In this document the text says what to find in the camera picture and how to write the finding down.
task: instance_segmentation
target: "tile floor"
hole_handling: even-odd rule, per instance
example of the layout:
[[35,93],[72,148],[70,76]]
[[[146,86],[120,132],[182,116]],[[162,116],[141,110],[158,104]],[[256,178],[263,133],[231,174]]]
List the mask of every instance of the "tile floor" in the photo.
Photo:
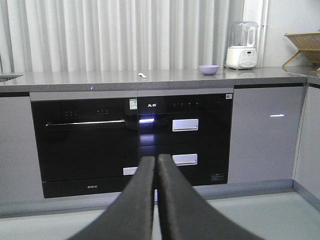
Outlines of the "tile floor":
[[[320,240],[320,212],[296,192],[208,201],[217,210],[266,240]],[[0,218],[1,240],[65,240],[103,210]],[[161,240],[158,210],[154,240]]]

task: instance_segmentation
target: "black dishwasher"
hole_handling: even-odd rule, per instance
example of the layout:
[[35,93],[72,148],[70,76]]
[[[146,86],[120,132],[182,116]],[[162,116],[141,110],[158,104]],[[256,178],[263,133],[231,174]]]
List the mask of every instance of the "black dishwasher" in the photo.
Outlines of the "black dishwasher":
[[193,186],[228,181],[232,93],[138,98],[139,154],[170,154]]
[[31,102],[45,198],[122,191],[139,163],[136,98]]

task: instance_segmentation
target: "small bowl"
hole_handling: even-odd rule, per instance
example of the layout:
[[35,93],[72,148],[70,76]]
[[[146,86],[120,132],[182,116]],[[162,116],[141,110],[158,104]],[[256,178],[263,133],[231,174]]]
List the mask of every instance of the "small bowl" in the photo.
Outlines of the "small bowl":
[[204,75],[213,75],[219,70],[218,65],[201,65],[199,66],[200,72]]

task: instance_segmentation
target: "bamboo dish rack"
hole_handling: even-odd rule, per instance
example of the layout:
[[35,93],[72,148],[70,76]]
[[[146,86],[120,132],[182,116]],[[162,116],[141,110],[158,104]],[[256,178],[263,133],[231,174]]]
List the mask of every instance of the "bamboo dish rack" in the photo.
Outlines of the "bamboo dish rack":
[[310,63],[320,64],[320,31],[287,33],[285,36],[298,48],[298,52],[286,61],[282,65],[283,67],[290,63],[300,53],[304,53]]

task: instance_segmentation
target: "cabinet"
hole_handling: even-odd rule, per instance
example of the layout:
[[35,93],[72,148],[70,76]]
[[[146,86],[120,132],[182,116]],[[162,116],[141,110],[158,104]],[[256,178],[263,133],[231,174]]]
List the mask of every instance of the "cabinet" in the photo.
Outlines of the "cabinet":
[[320,89],[308,87],[294,180],[320,199]]
[[292,178],[303,91],[234,90],[228,183]]
[[0,97],[0,204],[42,198],[30,98]]

